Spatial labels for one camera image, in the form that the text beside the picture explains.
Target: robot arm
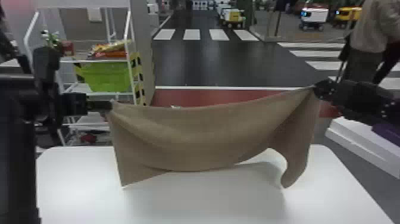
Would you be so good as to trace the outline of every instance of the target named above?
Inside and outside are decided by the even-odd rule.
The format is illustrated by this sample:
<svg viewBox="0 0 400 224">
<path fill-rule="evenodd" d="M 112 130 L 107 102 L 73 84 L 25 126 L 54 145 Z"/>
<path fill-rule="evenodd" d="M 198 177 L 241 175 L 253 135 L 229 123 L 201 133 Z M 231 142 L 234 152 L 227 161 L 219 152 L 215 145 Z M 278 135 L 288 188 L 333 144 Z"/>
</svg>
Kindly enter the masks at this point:
<svg viewBox="0 0 400 224">
<path fill-rule="evenodd" d="M 390 123 L 400 127 L 400 99 L 372 83 L 351 80 L 336 83 L 327 79 L 315 84 L 314 93 L 318 98 L 331 102 L 346 119 L 370 126 Z"/>
</svg>

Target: white tabletop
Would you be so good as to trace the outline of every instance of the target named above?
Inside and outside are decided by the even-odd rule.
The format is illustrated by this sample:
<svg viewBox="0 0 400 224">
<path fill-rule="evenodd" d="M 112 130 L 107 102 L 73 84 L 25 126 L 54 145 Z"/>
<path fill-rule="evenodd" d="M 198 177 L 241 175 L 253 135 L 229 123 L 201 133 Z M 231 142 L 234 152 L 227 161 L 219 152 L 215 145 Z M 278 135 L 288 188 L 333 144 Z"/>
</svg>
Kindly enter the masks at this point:
<svg viewBox="0 0 400 224">
<path fill-rule="evenodd" d="M 65 147 L 37 160 L 43 224 L 392 223 L 340 160 L 312 145 L 305 173 L 281 189 L 273 150 L 231 168 L 167 173 L 120 186 L 112 147 Z"/>
</svg>

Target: beige cloth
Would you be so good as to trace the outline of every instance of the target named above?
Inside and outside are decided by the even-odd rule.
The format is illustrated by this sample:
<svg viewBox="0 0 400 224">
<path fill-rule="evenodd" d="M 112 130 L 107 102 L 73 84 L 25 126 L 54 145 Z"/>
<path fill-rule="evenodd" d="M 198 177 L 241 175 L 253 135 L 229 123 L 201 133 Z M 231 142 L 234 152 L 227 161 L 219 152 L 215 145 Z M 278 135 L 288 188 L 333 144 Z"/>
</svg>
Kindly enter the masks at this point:
<svg viewBox="0 0 400 224">
<path fill-rule="evenodd" d="M 108 120 L 121 183 L 227 167 L 271 147 L 287 161 L 289 187 L 306 167 L 319 106 L 311 88 L 208 107 L 115 103 Z"/>
</svg>

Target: white pillar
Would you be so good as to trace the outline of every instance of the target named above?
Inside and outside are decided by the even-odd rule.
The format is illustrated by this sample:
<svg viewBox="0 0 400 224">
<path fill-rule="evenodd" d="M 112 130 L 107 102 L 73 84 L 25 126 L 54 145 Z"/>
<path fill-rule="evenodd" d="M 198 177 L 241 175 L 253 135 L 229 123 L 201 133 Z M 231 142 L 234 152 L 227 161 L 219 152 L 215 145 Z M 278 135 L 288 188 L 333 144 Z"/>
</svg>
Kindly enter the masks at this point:
<svg viewBox="0 0 400 224">
<path fill-rule="evenodd" d="M 152 65 L 151 28 L 146 1 L 129 0 L 133 21 L 136 49 L 140 52 L 144 75 L 146 103 L 150 105 L 155 90 L 155 76 Z"/>
</svg>

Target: white delivery robot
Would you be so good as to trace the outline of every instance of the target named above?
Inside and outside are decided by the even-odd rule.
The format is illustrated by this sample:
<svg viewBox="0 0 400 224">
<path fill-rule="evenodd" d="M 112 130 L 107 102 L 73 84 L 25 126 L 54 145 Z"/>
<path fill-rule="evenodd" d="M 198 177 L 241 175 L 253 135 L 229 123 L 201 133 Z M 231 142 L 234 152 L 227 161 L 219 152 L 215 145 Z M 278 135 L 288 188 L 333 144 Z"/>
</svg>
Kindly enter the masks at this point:
<svg viewBox="0 0 400 224">
<path fill-rule="evenodd" d="M 323 24 L 326 23 L 327 17 L 327 8 L 303 8 L 301 11 L 301 22 L 299 28 L 306 31 L 309 27 L 312 27 L 319 31 L 323 31 Z"/>
</svg>

